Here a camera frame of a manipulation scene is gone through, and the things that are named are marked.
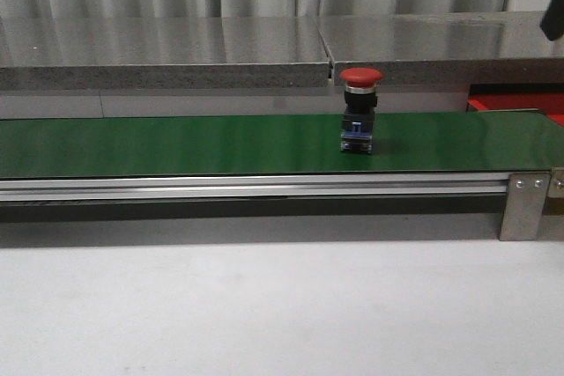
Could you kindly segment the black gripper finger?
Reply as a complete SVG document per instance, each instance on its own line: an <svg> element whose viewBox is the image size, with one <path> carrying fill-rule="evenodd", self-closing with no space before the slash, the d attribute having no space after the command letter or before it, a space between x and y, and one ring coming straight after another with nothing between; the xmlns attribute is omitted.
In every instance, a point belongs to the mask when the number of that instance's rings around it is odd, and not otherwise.
<svg viewBox="0 0 564 376"><path fill-rule="evenodd" d="M563 0L551 0L539 26L549 41L563 36Z"/></svg>

